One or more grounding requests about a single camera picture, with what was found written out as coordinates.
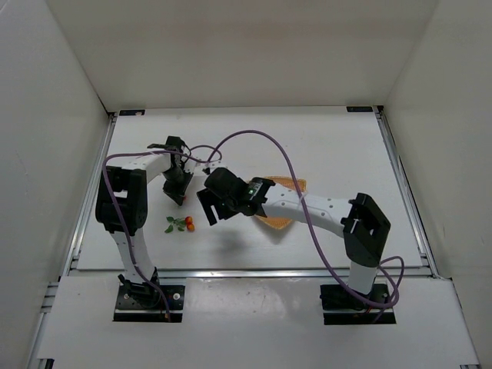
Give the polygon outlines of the cherry sprig with green leaves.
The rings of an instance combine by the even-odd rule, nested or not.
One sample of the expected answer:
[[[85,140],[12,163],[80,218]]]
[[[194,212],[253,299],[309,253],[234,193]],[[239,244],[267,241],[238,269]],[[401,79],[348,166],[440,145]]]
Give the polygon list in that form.
[[[166,234],[169,234],[173,231],[194,232],[195,230],[194,220],[192,216],[187,216],[184,218],[166,217],[166,220],[168,222],[168,226],[165,229]]]

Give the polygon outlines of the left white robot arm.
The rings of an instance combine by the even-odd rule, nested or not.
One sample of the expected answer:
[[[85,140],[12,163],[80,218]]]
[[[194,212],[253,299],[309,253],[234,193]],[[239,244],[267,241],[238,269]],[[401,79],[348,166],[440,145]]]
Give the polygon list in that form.
[[[123,155],[121,166],[105,165],[95,204],[97,222],[111,235],[124,265],[124,283],[157,283],[156,267],[148,255],[143,226],[148,216],[148,184],[165,179],[163,192],[183,205],[193,174],[186,165],[187,145],[177,136],[152,144],[139,155]]]

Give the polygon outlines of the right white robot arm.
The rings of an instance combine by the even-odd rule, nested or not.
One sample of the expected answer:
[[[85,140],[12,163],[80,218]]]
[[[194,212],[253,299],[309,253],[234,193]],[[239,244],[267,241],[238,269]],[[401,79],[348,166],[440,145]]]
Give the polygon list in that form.
[[[337,235],[351,261],[348,287],[364,297],[372,292],[391,223],[370,195],[323,198],[297,193],[267,178],[246,182],[227,168],[217,168],[197,196],[211,225],[242,214],[285,218]]]

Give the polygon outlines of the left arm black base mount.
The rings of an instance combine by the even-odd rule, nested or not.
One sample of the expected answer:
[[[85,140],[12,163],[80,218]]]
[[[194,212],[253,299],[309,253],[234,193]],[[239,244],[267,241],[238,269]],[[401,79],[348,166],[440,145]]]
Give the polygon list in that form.
[[[123,285],[119,286],[113,321],[181,323],[185,304],[184,285],[162,285],[161,290],[168,302],[169,311],[161,295],[151,291],[150,299],[133,298]]]

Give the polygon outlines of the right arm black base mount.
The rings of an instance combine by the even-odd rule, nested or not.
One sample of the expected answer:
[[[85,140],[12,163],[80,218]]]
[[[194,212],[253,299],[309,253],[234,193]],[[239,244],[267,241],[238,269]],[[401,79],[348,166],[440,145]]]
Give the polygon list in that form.
[[[371,307],[349,295],[339,284],[322,284],[320,299],[323,310],[324,325],[368,325],[396,324],[396,317],[391,309],[384,310]]]

